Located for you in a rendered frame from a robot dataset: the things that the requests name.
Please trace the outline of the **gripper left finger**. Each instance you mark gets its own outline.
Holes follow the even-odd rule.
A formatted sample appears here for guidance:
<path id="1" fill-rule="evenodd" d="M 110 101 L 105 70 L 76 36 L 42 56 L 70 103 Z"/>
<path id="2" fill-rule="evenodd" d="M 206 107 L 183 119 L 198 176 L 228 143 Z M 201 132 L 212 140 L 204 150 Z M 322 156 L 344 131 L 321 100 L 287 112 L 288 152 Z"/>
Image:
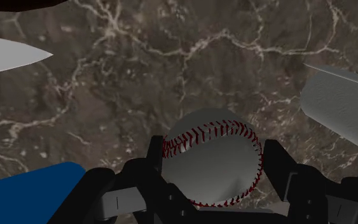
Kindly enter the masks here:
<path id="1" fill-rule="evenodd" d="M 86 171 L 48 224 L 116 224 L 133 214 L 138 224 L 195 224 L 196 209 L 161 176 L 162 136 L 153 136 L 145 158 L 131 159 L 120 173 Z"/>

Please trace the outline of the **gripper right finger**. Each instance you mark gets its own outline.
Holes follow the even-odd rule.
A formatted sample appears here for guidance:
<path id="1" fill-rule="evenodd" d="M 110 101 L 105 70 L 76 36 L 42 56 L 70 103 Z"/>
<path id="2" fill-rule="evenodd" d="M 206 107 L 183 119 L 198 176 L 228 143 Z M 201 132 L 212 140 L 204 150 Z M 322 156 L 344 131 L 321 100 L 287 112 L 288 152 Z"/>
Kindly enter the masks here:
<path id="1" fill-rule="evenodd" d="M 290 203 L 290 224 L 358 224 L 358 177 L 331 181 L 297 163 L 273 139 L 265 141 L 263 170 L 279 198 Z"/>

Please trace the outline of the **white baseball with red stitching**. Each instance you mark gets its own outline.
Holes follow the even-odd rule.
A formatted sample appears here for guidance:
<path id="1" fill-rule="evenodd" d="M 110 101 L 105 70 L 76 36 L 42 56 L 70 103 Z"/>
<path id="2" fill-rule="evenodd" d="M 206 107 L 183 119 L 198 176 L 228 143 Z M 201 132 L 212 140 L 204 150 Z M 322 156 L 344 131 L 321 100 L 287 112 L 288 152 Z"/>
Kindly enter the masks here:
<path id="1" fill-rule="evenodd" d="M 263 147 L 254 127 L 225 108 L 203 108 L 178 120 L 163 143 L 162 176 L 194 205 L 240 202 L 261 177 Z"/>

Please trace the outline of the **blue flat object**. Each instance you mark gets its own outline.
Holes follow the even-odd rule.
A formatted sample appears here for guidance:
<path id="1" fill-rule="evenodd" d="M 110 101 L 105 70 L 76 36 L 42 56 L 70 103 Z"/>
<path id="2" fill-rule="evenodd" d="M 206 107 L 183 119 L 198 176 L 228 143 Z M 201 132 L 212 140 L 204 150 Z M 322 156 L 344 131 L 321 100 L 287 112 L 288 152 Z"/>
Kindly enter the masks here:
<path id="1" fill-rule="evenodd" d="M 84 174 L 63 162 L 0 179 L 0 224 L 47 224 Z"/>

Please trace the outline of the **grey textured cylinder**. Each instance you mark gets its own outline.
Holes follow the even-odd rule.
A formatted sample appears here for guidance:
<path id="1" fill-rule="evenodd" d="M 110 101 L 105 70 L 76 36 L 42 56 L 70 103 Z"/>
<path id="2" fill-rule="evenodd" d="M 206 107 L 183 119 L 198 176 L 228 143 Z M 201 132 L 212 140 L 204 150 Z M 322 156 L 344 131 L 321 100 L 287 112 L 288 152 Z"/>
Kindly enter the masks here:
<path id="1" fill-rule="evenodd" d="M 358 74 L 333 66 L 308 67 L 317 73 L 301 91 L 304 114 L 358 146 Z"/>

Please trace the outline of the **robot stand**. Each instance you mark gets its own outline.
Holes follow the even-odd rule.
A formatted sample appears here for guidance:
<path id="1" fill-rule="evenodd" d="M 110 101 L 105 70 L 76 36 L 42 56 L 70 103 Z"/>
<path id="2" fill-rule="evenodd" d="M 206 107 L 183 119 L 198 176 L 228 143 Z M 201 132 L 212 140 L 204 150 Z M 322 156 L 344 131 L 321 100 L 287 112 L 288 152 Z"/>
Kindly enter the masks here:
<path id="1" fill-rule="evenodd" d="M 21 12 L 56 6 L 68 0 L 0 0 L 0 11 Z"/>

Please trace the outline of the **silver knife blade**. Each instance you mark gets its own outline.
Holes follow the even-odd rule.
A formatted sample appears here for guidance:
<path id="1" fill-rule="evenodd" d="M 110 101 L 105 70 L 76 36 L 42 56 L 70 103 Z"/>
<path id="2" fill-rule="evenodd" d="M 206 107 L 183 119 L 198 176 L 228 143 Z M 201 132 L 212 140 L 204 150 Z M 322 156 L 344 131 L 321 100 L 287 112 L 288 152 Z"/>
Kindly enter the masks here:
<path id="1" fill-rule="evenodd" d="M 0 38 L 0 72 L 27 66 L 51 56 L 52 53 L 39 48 Z"/>

